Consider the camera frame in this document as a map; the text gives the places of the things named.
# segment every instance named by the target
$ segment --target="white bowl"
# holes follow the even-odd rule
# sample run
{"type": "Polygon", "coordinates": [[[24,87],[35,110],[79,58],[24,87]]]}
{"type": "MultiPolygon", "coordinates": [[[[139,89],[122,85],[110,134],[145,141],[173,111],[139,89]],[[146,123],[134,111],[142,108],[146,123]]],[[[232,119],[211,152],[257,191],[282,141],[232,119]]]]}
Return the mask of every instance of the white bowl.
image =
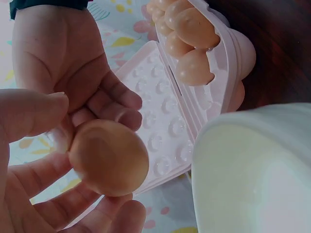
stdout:
{"type": "Polygon", "coordinates": [[[191,174],[200,233],[310,233],[311,104],[221,115],[191,174]]]}

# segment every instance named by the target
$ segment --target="wooden table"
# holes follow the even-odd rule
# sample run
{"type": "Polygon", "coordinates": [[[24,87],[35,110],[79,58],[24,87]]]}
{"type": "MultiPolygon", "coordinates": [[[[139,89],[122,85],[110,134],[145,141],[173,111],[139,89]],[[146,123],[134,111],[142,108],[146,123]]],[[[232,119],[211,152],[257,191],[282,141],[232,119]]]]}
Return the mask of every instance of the wooden table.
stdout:
{"type": "Polygon", "coordinates": [[[241,110],[311,102],[311,0],[207,0],[254,44],[241,110]]]}

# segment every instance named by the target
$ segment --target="hand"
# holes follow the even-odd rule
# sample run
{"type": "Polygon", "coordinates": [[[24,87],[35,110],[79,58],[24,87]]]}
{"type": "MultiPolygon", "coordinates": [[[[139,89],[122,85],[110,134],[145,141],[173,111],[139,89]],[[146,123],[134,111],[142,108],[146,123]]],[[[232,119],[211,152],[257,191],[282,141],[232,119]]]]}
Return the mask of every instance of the hand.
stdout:
{"type": "Polygon", "coordinates": [[[70,146],[73,126],[94,118],[140,127],[141,98],[111,71],[88,10],[49,5],[18,10],[12,45],[19,87],[65,92],[69,98],[69,116],[50,132],[58,151],[70,146]]]}
{"type": "Polygon", "coordinates": [[[52,153],[32,163],[10,166],[9,143],[55,127],[65,116],[66,95],[28,90],[0,91],[0,229],[4,233],[139,233],[145,208],[132,196],[104,197],[74,226],[62,230],[100,197],[82,182],[43,203],[29,199],[64,176],[67,154],[52,153]]]}

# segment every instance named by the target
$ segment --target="white container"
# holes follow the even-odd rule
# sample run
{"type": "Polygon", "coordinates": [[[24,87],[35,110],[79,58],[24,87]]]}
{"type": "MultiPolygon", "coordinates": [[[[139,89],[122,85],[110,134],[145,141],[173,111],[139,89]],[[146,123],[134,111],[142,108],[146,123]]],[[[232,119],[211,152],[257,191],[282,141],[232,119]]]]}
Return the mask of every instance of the white container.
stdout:
{"type": "Polygon", "coordinates": [[[311,104],[224,114],[192,159],[200,233],[311,232],[311,104]]]}
{"type": "Polygon", "coordinates": [[[137,133],[147,147],[150,169],[135,195],[190,170],[198,132],[221,113],[239,108],[244,98],[241,80],[255,65],[255,49],[247,37],[229,28],[226,18],[203,0],[190,2],[221,38],[207,52],[213,81],[193,87],[176,80],[177,60],[166,54],[166,38],[159,33],[159,42],[148,42],[116,73],[143,100],[142,127],[137,133]]]}

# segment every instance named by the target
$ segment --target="pink egg carton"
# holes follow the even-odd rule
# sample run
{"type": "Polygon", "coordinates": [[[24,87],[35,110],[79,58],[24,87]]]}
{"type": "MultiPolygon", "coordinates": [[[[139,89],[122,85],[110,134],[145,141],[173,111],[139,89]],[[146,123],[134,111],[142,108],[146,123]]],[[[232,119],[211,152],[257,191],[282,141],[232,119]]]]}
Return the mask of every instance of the pink egg carton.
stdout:
{"type": "Polygon", "coordinates": [[[215,27],[220,43],[207,51],[213,81],[187,86],[174,78],[177,60],[165,52],[166,37],[150,41],[116,75],[143,100],[137,134],[150,159],[146,180],[135,195],[190,170],[200,129],[221,113],[236,111],[244,99],[242,79],[253,69],[256,52],[249,39],[202,0],[190,0],[215,27]]]}

